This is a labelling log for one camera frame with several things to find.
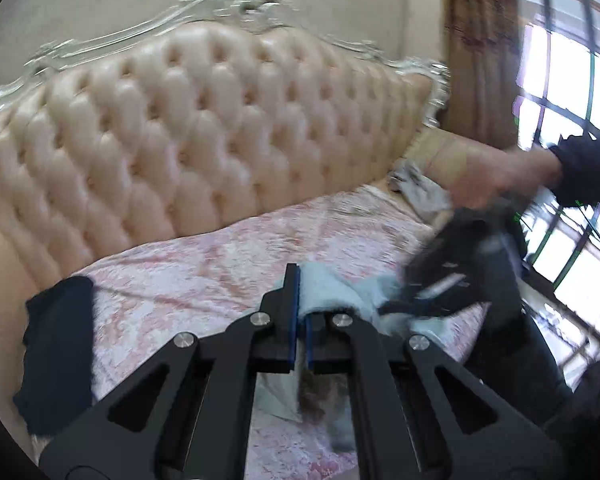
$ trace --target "tufted upholstery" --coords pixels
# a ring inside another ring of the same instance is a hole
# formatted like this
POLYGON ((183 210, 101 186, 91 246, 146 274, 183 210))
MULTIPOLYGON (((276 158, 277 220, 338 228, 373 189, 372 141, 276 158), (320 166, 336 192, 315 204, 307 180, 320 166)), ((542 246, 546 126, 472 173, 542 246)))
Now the tufted upholstery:
POLYGON ((430 81, 292 28, 198 22, 0 113, 0 230, 40 287, 108 254, 381 178, 430 81))

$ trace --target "silver ornate trim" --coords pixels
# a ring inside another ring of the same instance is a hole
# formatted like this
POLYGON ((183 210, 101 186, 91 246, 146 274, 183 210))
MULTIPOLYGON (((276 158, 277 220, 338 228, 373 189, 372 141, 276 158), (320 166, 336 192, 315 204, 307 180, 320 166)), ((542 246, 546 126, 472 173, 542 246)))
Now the silver ornate trim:
POLYGON ((302 22, 299 12, 285 0, 180 0, 154 19, 113 34, 87 41, 46 43, 25 63, 22 76, 11 83, 0 85, 0 110, 57 72, 121 52, 145 38, 165 34, 183 23, 201 20, 229 23, 256 34, 274 27, 301 27, 321 40, 355 53, 361 59, 381 62, 395 68, 399 73, 426 75, 433 79, 434 88, 423 122, 427 126, 439 125, 435 115, 446 104, 449 96, 450 75, 443 63, 419 58, 392 61, 385 58, 372 41, 351 43, 333 36, 317 34, 302 22))

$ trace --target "light blue cloth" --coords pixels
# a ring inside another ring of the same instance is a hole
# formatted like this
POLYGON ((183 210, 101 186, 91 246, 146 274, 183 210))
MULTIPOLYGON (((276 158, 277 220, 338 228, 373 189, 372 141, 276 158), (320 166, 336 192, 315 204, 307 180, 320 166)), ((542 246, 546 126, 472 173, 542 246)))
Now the light blue cloth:
MULTIPOLYGON (((299 267, 299 320, 312 312, 350 308, 358 317, 372 323, 380 333, 401 337, 409 332, 421 333, 443 347, 447 335, 445 323, 441 319, 417 319, 408 314, 378 315, 378 308, 386 301, 397 298, 400 293, 397 276, 383 274, 350 282, 325 264, 303 262, 299 267)), ((301 422, 298 395, 300 373, 305 365, 304 345, 298 341, 296 368, 290 374, 258 374, 254 406, 270 415, 301 422)), ((349 397, 331 399, 325 411, 333 449, 354 449, 349 397)))

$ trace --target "metal bolt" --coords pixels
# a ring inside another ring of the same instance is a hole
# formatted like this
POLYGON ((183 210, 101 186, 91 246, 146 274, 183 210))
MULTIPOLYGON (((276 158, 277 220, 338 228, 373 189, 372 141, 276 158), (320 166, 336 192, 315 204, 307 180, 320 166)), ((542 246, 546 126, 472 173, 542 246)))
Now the metal bolt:
POLYGON ((429 340, 423 335, 412 335, 409 338, 409 346, 414 350, 426 350, 429 348, 429 340))
POLYGON ((193 345, 193 342, 196 340, 194 335, 189 332, 180 332, 176 334, 176 337, 173 338, 173 343, 178 348, 187 348, 193 345))
POLYGON ((265 326, 271 322, 271 318, 266 312, 254 312, 249 319, 255 326, 265 326))
POLYGON ((348 314, 336 314, 331 318, 331 322, 337 327, 349 326, 353 323, 353 319, 348 314))

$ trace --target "curtain pattern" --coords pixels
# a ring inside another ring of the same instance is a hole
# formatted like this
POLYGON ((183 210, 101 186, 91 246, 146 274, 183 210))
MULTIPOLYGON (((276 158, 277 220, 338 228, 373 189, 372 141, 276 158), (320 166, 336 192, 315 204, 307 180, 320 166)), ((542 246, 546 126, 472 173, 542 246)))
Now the curtain pattern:
POLYGON ((451 98, 442 127, 496 148, 516 145, 517 0, 445 0, 445 41, 451 98))

